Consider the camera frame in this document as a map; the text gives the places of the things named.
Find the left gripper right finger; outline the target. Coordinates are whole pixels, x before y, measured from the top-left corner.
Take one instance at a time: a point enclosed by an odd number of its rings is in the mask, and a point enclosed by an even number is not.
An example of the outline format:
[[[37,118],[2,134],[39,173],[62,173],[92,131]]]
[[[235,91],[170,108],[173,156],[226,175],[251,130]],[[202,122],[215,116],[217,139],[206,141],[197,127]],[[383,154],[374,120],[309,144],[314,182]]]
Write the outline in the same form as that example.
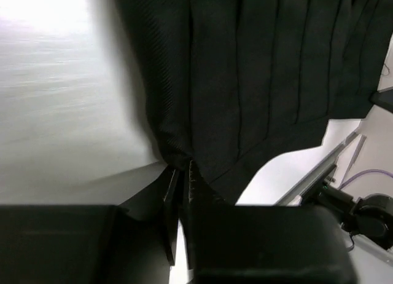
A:
[[[231,275],[236,269],[235,207],[228,204],[189,162],[182,198],[182,223],[189,269],[195,275]]]

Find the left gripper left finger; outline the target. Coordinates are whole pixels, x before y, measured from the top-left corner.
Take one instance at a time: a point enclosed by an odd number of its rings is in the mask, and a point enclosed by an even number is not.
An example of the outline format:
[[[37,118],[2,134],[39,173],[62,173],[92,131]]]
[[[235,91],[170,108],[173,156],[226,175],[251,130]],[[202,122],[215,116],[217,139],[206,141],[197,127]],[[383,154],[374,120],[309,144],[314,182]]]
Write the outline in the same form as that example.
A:
[[[163,236],[166,256],[170,266],[173,266],[176,261],[177,228],[179,220],[179,190],[177,186],[178,179],[179,171],[171,170],[168,188],[163,198]]]

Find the black pleated skirt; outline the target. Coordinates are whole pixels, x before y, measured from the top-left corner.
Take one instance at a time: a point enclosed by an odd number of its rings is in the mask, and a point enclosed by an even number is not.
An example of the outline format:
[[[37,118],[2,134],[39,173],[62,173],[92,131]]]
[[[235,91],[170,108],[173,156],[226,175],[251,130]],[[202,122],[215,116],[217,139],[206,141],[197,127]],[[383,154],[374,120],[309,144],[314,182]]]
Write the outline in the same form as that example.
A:
[[[115,0],[165,162],[235,203],[331,119],[372,108],[392,0]]]

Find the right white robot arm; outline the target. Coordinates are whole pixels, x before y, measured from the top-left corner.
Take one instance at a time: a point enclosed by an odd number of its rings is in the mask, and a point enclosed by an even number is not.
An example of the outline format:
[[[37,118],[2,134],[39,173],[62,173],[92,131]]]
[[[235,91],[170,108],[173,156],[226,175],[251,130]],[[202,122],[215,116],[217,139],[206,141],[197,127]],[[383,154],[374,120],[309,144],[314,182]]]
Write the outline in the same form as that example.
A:
[[[373,194],[355,200],[341,190],[323,186],[316,203],[328,208],[350,235],[364,235],[384,250],[392,247],[392,197]]]

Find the aluminium table frame rail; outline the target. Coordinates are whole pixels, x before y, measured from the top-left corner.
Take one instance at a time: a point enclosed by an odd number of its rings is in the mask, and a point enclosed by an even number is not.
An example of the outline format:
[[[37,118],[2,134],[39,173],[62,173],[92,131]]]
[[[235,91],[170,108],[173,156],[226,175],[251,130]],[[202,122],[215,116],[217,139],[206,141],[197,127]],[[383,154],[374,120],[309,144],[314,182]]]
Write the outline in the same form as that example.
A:
[[[301,204],[301,199],[309,193],[313,187],[327,181],[328,184],[334,183],[333,178],[337,169],[339,156],[356,140],[359,141],[359,147],[367,137],[363,134],[352,132],[347,138],[339,143],[330,153],[328,153],[307,175],[305,175],[294,187],[292,187],[276,205],[288,206],[293,202]]]

